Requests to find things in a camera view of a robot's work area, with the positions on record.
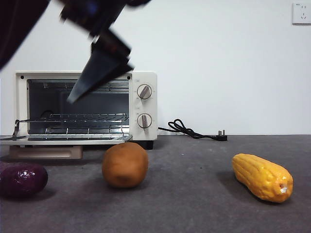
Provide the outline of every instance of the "purple sweet potato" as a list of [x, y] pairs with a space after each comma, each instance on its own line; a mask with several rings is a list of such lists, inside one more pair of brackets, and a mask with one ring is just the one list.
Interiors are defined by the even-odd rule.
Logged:
[[11, 198], [26, 198], [42, 189], [48, 182], [46, 169], [38, 164], [1, 164], [0, 195]]

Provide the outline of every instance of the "black power cord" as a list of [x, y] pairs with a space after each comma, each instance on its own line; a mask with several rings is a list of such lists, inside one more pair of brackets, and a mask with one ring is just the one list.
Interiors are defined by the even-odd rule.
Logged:
[[174, 122], [170, 121], [168, 123], [168, 125], [173, 129], [173, 130], [169, 130], [169, 129], [165, 129], [165, 128], [161, 128], [159, 127], [159, 130], [164, 130], [164, 131], [169, 131], [169, 132], [174, 132], [174, 133], [185, 133], [187, 135], [189, 135], [190, 137], [194, 138], [194, 139], [200, 139], [200, 138], [210, 138], [216, 141], [227, 141], [228, 137], [225, 134], [225, 131], [218, 131], [218, 135], [216, 136], [211, 136], [211, 135], [202, 135], [199, 133], [196, 133], [195, 131], [193, 131], [192, 129], [187, 129], [184, 125], [184, 123], [180, 120], [180, 119], [176, 119], [174, 120]]

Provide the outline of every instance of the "white wall socket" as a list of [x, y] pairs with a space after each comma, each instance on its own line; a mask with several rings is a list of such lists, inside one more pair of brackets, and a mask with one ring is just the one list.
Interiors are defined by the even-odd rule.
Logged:
[[293, 24], [311, 24], [311, 2], [293, 3]]

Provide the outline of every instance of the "white toaster oven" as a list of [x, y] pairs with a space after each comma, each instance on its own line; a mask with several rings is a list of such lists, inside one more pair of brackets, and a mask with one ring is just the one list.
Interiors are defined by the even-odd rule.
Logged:
[[126, 73], [70, 104], [67, 97], [80, 74], [16, 73], [16, 125], [12, 137], [1, 140], [12, 146], [12, 157], [80, 158], [77, 146], [126, 141], [152, 149], [158, 129], [156, 74]]

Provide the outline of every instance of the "gray carpet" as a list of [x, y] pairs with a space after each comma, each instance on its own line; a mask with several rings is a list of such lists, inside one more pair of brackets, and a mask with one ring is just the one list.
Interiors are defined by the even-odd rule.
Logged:
[[[240, 152], [287, 168], [290, 199], [264, 202], [240, 184], [231, 167]], [[103, 153], [85, 148], [80, 161], [39, 161], [46, 188], [28, 200], [0, 199], [1, 233], [311, 232], [311, 135], [160, 136], [148, 151], [146, 179], [127, 190], [104, 182]]]

